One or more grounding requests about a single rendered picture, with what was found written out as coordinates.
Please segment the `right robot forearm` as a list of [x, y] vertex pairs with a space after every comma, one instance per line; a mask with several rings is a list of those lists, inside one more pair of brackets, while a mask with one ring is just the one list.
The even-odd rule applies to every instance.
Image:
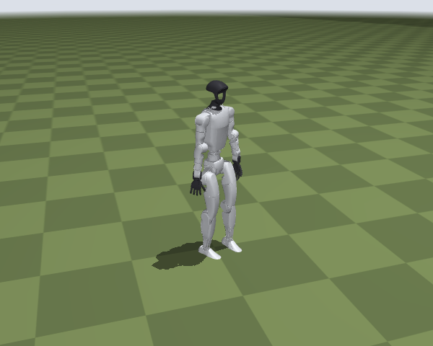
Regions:
[[204, 155], [201, 153], [202, 152], [202, 146], [200, 144], [197, 144], [194, 150], [194, 176], [195, 178], [200, 178], [201, 175], [201, 170], [202, 170], [202, 164], [203, 164], [203, 159], [204, 159]]

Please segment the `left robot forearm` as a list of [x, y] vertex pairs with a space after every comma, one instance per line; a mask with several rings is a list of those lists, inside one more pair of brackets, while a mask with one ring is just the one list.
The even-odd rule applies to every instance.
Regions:
[[[239, 141], [238, 141], [238, 137], [235, 141], [229, 141], [229, 144], [231, 146], [232, 149], [232, 160], [233, 161], [237, 161], [238, 156], [240, 156], [240, 147], [239, 147]], [[240, 156], [241, 158], [241, 156]]]

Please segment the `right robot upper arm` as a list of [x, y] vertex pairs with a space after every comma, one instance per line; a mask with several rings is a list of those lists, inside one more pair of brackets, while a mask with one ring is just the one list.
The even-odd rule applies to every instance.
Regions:
[[196, 116], [195, 124], [196, 124], [196, 145], [200, 144], [202, 146], [202, 152], [205, 153], [208, 151], [208, 146], [204, 143], [204, 139], [206, 136], [206, 126], [209, 124], [210, 114], [207, 112], [203, 112]]

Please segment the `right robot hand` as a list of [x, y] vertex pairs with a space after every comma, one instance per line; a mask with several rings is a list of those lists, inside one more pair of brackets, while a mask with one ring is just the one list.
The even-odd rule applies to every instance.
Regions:
[[[202, 173], [201, 173], [201, 175], [202, 175]], [[201, 188], [203, 188], [203, 190], [206, 191], [204, 186], [202, 185], [201, 175], [200, 175], [200, 178], [193, 177], [194, 181], [192, 181], [192, 183], [191, 183], [190, 194], [192, 193], [192, 190], [193, 190], [193, 194], [195, 195], [195, 191], [196, 191], [196, 195], [198, 195], [198, 190], [199, 190], [199, 195], [201, 195]], [[193, 171], [193, 176], [194, 176], [194, 171]]]

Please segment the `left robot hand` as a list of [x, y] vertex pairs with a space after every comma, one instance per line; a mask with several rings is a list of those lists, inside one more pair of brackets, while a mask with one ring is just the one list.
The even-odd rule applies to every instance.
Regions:
[[240, 156], [238, 156], [238, 158], [237, 158], [237, 161], [233, 161], [232, 160], [232, 162], [234, 163], [233, 164], [233, 167], [234, 167], [234, 171], [235, 171], [235, 174], [236, 174], [236, 180], [239, 180], [239, 178], [240, 178], [240, 176], [242, 176], [242, 169], [241, 169], [241, 166], [240, 166]]

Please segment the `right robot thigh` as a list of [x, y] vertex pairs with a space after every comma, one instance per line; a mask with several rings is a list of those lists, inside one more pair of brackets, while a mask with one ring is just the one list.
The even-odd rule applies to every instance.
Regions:
[[202, 185], [206, 185], [206, 191], [204, 192], [206, 209], [203, 212], [207, 212], [209, 219], [212, 221], [219, 209], [219, 185], [211, 167], [205, 168], [201, 173]]

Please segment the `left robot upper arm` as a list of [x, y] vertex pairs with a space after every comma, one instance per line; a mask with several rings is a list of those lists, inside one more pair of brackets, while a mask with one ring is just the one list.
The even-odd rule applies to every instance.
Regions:
[[238, 131], [233, 129], [234, 125], [235, 125], [235, 122], [234, 122], [235, 110], [233, 107], [228, 107], [228, 106], [225, 106], [225, 107], [227, 107], [229, 109], [229, 127], [228, 127], [227, 136], [228, 136], [228, 139], [230, 139], [231, 141], [235, 141], [237, 139], [237, 137], [239, 136]]

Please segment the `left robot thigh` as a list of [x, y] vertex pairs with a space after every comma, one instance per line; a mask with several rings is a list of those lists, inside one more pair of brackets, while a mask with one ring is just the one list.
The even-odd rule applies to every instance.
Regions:
[[237, 180], [232, 162], [224, 160], [223, 167], [224, 168], [220, 174], [224, 174], [224, 176], [222, 176], [221, 182], [224, 190], [225, 200], [221, 202], [220, 206], [224, 212], [230, 212], [232, 206], [234, 206], [236, 202]]

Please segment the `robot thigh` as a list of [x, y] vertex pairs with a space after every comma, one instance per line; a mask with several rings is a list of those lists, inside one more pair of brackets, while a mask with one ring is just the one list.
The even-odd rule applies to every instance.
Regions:
[[225, 200], [221, 202], [220, 206], [224, 212], [230, 212], [232, 206], [234, 206], [236, 202], [237, 180], [232, 162], [224, 160], [223, 167], [224, 168], [220, 174], [224, 174], [224, 176], [222, 176], [221, 182], [224, 190]]
[[212, 221], [219, 209], [219, 185], [211, 167], [205, 168], [201, 173], [202, 185], [206, 185], [206, 191], [204, 192], [206, 209], [203, 212], [207, 212], [209, 219]]

